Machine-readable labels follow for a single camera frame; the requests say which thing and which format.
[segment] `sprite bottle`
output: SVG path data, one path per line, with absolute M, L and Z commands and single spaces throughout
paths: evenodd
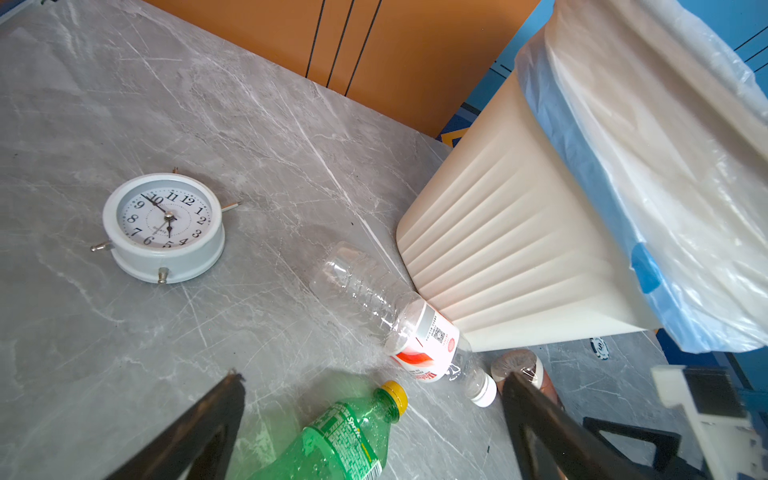
M 386 466 L 389 427 L 407 407 L 406 392 L 395 382 L 371 396 L 336 402 L 250 480 L 375 480 Z

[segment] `small bottle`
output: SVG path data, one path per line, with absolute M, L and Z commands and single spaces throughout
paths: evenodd
M 421 382 L 446 379 L 477 406 L 496 397 L 458 328 L 371 256 L 342 242 L 315 275 L 310 289 L 345 323 L 366 332 Z
M 504 391 L 504 381 L 513 372 L 521 373 L 541 393 L 555 405 L 562 408 L 560 397 L 552 385 L 541 359 L 531 350 L 512 350 L 498 357 L 491 365 L 491 377 L 496 382 L 499 392 Z
M 249 480 L 375 480 L 386 467 L 389 428 L 407 408 L 395 382 L 372 396 L 336 402 Z

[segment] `white alarm clock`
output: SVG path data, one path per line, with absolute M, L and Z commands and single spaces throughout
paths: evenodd
M 102 214 L 109 241 L 91 250 L 111 250 L 120 268 L 139 280 L 183 282 L 219 260 L 224 249 L 221 213 L 214 192 L 195 179 L 144 175 L 109 196 Z

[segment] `trash bag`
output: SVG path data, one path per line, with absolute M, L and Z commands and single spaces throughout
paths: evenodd
M 768 345 L 768 100 L 674 0 L 557 0 L 515 73 L 686 352 Z

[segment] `marble surface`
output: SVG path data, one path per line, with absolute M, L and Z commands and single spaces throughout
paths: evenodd
M 406 277 L 394 229 L 445 145 L 138 0 L 35 4 L 0 25 L 0 65 L 0 478 L 103 478 L 230 368 L 230 478 L 387 379 L 411 403 L 381 478 L 519 477 L 498 401 L 412 382 L 307 289 L 338 240 Z M 158 286 L 88 247 L 110 192 L 174 167 L 244 203 L 211 270 Z M 573 414 L 685 428 L 654 403 L 657 345 L 614 345 L 537 352 Z

